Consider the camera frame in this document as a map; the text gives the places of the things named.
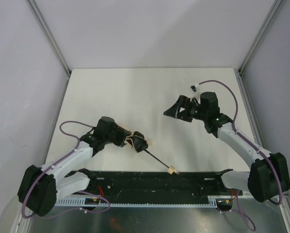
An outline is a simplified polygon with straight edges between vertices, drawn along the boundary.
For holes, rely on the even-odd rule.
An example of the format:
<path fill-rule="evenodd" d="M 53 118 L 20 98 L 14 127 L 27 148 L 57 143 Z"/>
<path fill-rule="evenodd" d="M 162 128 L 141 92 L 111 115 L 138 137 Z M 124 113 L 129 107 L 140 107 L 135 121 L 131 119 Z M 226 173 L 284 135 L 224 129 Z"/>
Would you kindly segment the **beige folding umbrella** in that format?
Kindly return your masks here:
<path fill-rule="evenodd" d="M 136 152 L 140 153 L 144 151 L 148 155 L 150 155 L 152 158 L 154 158 L 156 161 L 158 161 L 160 164 L 162 164 L 164 167 L 167 168 L 167 172 L 172 175 L 176 174 L 179 175 L 180 172 L 176 170 L 176 168 L 172 165 L 167 165 L 165 162 L 163 162 L 161 159 L 159 159 L 157 156 L 152 154 L 151 152 L 148 151 L 149 143 L 145 139 L 145 136 L 140 133 L 139 131 L 133 131 L 129 132 L 129 134 L 125 137 L 124 140 L 125 144 L 129 144 L 131 148 Z"/>

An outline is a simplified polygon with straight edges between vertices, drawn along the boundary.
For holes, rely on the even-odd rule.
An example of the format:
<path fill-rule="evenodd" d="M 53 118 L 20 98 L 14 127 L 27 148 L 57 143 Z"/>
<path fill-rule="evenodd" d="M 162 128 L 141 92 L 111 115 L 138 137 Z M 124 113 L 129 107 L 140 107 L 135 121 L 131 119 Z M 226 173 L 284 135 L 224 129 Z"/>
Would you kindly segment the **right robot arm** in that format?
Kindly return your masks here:
<path fill-rule="evenodd" d="M 265 202 L 290 190 L 287 160 L 281 153 L 272 153 L 235 129 L 234 121 L 221 113 L 214 92 L 204 92 L 200 101 L 184 95 L 163 113 L 167 117 L 192 122 L 201 120 L 209 134 L 229 145 L 248 165 L 248 172 L 227 169 L 220 178 L 224 187 L 250 192 Z"/>

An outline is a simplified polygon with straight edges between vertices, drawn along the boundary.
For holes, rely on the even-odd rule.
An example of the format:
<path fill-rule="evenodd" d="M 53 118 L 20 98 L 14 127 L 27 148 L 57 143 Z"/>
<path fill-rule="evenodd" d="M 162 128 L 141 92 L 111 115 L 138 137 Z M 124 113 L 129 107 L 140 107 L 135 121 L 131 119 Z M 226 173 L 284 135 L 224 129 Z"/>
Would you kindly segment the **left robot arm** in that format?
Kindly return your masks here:
<path fill-rule="evenodd" d="M 107 144 L 123 147 L 127 139 L 134 135 L 132 131 L 124 129 L 113 118 L 107 116 L 103 116 L 96 126 L 92 126 L 89 132 L 80 137 L 64 132 L 62 126 L 59 129 L 63 134 L 75 138 L 76 145 L 68 154 L 54 162 L 40 167 L 31 165 L 25 170 L 17 196 L 22 204 L 21 214 L 26 219 L 32 217 L 26 215 L 26 209 L 38 216 L 45 216 L 57 200 L 85 190 L 91 177 L 82 171 L 70 177 L 67 176 L 68 173 L 78 164 L 102 151 Z"/>

